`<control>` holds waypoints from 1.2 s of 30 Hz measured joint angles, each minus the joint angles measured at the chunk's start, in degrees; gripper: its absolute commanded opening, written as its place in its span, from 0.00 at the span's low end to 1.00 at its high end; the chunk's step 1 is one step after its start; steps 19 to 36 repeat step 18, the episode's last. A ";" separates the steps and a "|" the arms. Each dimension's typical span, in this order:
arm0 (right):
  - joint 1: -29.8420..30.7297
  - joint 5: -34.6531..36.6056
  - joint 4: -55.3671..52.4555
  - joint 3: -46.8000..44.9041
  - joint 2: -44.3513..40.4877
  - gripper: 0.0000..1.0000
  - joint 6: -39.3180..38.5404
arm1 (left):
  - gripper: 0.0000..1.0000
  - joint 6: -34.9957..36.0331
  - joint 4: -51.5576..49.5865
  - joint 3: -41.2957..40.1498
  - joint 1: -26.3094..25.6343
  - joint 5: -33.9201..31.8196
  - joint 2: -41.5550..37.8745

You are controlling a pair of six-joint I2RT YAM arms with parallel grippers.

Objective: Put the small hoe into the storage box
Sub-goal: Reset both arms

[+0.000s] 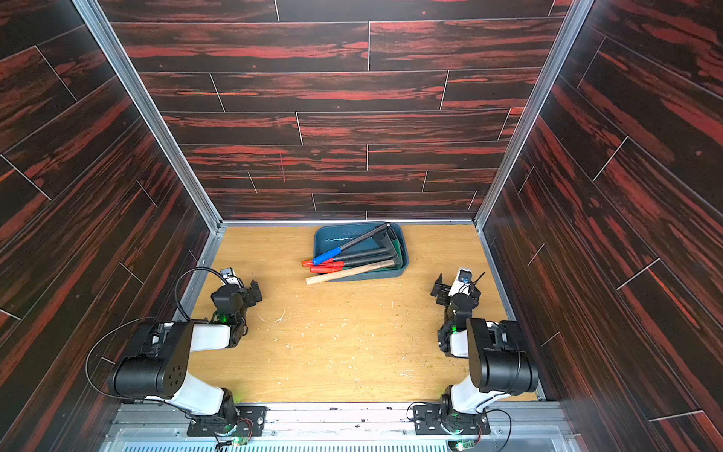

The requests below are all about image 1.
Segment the wooden handle hammer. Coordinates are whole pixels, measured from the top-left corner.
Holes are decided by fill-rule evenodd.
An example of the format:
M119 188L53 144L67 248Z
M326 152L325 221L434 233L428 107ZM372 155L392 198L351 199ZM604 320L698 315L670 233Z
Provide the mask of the wooden handle hammer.
M363 273L373 272L375 270L383 269L384 267L391 267L394 264L392 260L383 261L376 264L365 265L362 267L352 267L352 269L344 269L341 271L325 274L314 274L306 279L306 284L319 284L335 282L342 278L348 278Z

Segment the green handle red tip hoe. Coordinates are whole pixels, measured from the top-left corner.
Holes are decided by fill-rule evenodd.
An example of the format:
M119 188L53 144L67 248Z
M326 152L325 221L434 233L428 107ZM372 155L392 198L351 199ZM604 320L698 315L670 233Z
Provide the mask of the green handle red tip hoe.
M325 274L386 260L393 260L395 262L393 267L399 267L402 264L401 250L397 240L391 239L387 234L374 235L371 240L375 243L376 248L345 250L319 266L313 266L312 260L303 261L302 266L310 269L312 273Z

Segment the grey hoe red grip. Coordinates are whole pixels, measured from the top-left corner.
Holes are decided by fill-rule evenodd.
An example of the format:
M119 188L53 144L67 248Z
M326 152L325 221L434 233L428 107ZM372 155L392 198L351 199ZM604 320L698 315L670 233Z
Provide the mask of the grey hoe red grip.
M376 248L364 249L360 252L350 250L363 242L371 239L377 246ZM382 256L392 256L397 254L394 246L395 231L390 224L382 225L368 233L359 237L346 241L337 248L320 254L320 256L302 262L303 267L342 267L344 264L351 264L354 260L365 258L377 258Z
M302 266L314 274L325 274L387 260L392 260L394 264L391 267L384 267L381 271L392 271L403 267L403 253L397 231L391 224L384 223L330 250L318 252L315 258L303 261Z

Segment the chrome hoe blue grip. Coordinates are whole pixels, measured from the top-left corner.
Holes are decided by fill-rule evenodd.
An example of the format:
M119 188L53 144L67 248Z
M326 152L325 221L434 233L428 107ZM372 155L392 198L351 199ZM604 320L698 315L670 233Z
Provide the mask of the chrome hoe blue grip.
M376 235L377 233L385 231L389 227L390 227L389 223L384 223L384 224L376 227L375 229L348 241L348 243L345 243L337 248L334 248L332 250L328 250L327 252L319 254L312 260L312 265L319 266L319 265L323 264L324 262L327 262L327 261L335 258L335 256L341 254L344 250L360 244L361 242L372 237L373 235Z

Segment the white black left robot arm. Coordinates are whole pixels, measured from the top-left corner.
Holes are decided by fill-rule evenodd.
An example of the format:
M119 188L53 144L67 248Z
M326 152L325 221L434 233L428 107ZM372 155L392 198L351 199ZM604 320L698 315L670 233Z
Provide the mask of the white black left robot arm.
M248 333L246 314L263 300L258 282L249 287L230 282L216 290L216 307L207 322L145 322L128 344L107 384L121 399L169 404L190 419L188 433L196 436L254 434L256 414L243 416L231 390L211 385L188 370L194 352L235 348Z

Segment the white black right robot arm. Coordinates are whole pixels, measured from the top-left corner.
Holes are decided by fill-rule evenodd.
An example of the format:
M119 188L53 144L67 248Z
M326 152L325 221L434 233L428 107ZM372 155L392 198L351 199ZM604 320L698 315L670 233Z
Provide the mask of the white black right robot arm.
M470 270L460 269L452 284L440 276L431 289L444 307L438 346L445 356L465 360L468 375L447 387L439 402L415 410L420 434L487 435L489 406L537 390L538 367L519 323L474 316L481 297L476 283Z

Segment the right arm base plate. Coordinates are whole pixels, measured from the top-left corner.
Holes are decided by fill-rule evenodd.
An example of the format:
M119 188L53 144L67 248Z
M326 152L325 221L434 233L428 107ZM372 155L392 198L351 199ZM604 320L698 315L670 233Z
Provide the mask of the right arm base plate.
M484 436L491 433L486 414L461 414L442 403L412 403L408 406L407 416L417 436Z

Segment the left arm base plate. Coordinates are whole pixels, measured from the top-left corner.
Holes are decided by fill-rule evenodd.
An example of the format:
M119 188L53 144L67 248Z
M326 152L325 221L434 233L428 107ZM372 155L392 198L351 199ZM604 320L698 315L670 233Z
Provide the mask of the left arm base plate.
M263 435L268 407L237 404L233 410L214 415L192 415L186 435L191 438L252 438Z

